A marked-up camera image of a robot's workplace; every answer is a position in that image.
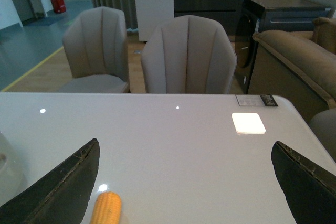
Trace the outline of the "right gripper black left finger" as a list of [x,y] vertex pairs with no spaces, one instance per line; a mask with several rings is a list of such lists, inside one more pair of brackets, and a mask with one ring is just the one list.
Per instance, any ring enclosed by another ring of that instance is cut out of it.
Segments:
[[1,223],[81,223],[99,168],[97,139],[1,206]]

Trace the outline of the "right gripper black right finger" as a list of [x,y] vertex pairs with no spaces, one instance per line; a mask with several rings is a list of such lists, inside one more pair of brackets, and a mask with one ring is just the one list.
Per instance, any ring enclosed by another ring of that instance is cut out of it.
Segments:
[[271,161],[296,223],[335,223],[334,174],[280,141]]

